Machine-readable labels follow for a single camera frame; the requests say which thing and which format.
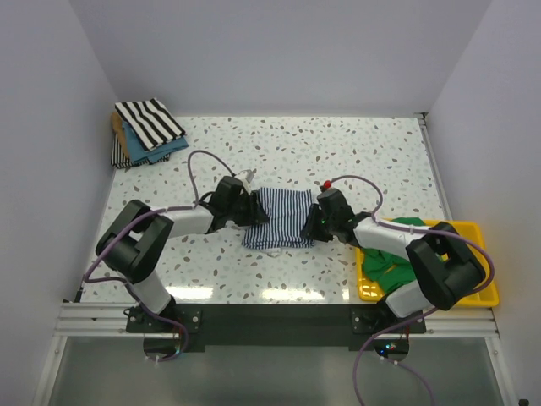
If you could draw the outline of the blue white striped tank top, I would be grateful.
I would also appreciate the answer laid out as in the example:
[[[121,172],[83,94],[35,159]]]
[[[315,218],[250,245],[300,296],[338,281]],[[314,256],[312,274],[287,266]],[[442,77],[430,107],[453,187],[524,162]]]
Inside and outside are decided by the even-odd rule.
[[[314,241],[302,235],[313,203],[312,193],[307,189],[276,188],[261,188],[258,192],[269,221],[248,228],[243,246],[262,251],[312,248]]]

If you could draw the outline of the green tank top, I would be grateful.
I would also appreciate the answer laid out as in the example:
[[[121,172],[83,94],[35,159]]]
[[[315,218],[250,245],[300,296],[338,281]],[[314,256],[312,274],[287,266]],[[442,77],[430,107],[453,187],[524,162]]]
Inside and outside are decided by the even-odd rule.
[[[384,294],[416,280],[413,267],[408,260],[383,250],[363,249],[363,273],[377,283]]]

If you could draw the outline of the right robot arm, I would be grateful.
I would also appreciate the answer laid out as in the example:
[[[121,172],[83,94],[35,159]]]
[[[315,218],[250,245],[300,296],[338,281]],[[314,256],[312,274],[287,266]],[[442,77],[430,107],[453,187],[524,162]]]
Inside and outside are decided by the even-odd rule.
[[[492,260],[486,257],[487,265],[483,266],[473,253],[486,252],[462,237],[450,223],[415,227],[380,220],[374,213],[354,213],[342,192],[334,188],[318,195],[301,235],[321,242],[338,238],[364,252],[381,250],[409,262],[414,280],[378,303],[376,320],[386,332],[396,332],[407,317],[430,306],[449,310],[494,278]]]

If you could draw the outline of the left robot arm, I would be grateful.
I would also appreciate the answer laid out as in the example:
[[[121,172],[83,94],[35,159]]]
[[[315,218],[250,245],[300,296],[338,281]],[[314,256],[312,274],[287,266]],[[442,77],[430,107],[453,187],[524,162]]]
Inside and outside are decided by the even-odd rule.
[[[244,171],[220,180],[216,189],[194,206],[152,209],[140,200],[130,201],[96,245],[96,265],[104,262],[139,302],[145,321],[157,332],[182,322],[175,299],[156,272],[166,242],[191,234],[211,234],[228,222],[239,227],[269,221],[259,194],[251,189],[253,173]]]

